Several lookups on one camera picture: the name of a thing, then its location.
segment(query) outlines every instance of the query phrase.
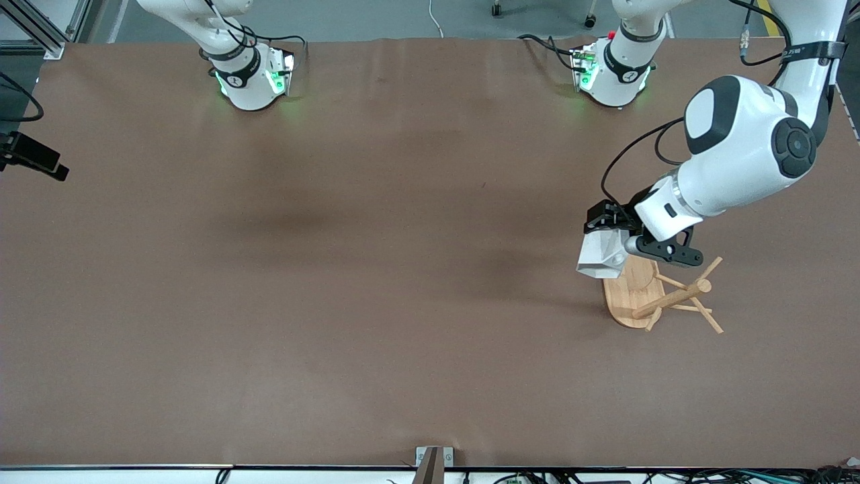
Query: brown table surface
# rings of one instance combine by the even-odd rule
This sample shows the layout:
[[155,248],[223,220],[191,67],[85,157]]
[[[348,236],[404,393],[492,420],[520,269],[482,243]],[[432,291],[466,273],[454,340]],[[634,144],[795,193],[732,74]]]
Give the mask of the brown table surface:
[[[625,329],[574,271],[620,148],[712,78],[770,77],[735,40],[666,42],[624,110],[540,47],[445,39],[313,45],[293,98],[244,113],[196,51],[69,45],[43,69],[26,131],[71,175],[3,174],[2,463],[860,454],[860,149],[838,104],[808,177],[697,228],[725,257],[703,298],[725,334],[682,312]],[[610,185],[666,169],[646,143]]]

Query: metal frame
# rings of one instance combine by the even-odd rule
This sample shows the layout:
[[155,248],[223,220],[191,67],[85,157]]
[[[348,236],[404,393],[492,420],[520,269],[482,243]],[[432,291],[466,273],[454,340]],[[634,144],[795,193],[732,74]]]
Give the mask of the metal frame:
[[58,60],[63,57],[66,42],[77,40],[83,20],[89,13],[92,0],[78,1],[65,31],[54,25],[45,14],[33,6],[29,0],[0,0],[0,10],[27,33],[33,43],[11,41],[3,47],[15,50],[28,50],[40,47],[45,50],[45,60]]

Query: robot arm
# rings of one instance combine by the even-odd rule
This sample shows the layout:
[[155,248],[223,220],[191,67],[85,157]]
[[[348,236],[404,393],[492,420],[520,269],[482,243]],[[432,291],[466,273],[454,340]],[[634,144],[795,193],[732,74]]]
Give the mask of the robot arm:
[[621,17],[613,38],[598,39],[574,53],[574,63],[585,70],[574,76],[576,87],[606,106],[623,106],[645,88],[651,60],[663,39],[663,18],[692,0],[612,0]]
[[603,201],[588,213],[578,270],[597,278],[620,275],[628,254],[697,266],[692,227],[796,183],[824,139],[839,58],[846,0],[772,0],[793,45],[775,87],[725,76],[687,104],[691,157],[619,207]]
[[253,0],[138,0],[146,11],[176,25],[196,41],[215,66],[221,92],[239,109],[255,111],[285,95],[293,57],[258,43],[233,26],[232,16]]

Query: wooden stand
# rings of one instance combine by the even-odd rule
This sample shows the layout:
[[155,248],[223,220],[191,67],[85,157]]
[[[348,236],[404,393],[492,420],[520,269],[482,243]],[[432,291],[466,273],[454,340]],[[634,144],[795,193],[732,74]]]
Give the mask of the wooden stand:
[[[711,284],[706,277],[720,262],[722,258],[716,258],[692,284],[685,285],[663,276],[655,261],[630,256],[618,279],[603,280],[606,305],[615,321],[630,328],[651,331],[663,310],[669,308],[699,312],[714,331],[722,333],[722,328],[710,315],[711,310],[698,299],[698,296],[710,292]],[[666,294],[664,282],[677,290]],[[682,305],[685,301],[693,305]]]

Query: metal bracket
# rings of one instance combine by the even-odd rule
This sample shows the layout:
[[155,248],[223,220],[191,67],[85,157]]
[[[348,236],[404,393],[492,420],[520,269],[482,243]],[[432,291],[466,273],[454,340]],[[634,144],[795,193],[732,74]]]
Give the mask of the metal bracket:
[[[432,446],[428,447],[415,447],[415,465],[420,466],[421,461],[424,459],[424,455],[427,453],[427,449],[432,449]],[[442,450],[442,462],[445,464],[445,467],[454,467],[454,448],[453,447],[437,447]]]
[[63,53],[65,53],[65,42],[60,42],[59,50],[53,51],[45,51],[44,60],[60,60],[63,58]]
[[45,49],[46,60],[63,57],[63,44],[71,39],[29,0],[0,0],[0,11]]
[[445,467],[454,465],[453,447],[416,447],[415,456],[421,456],[421,465],[412,484],[445,484]]

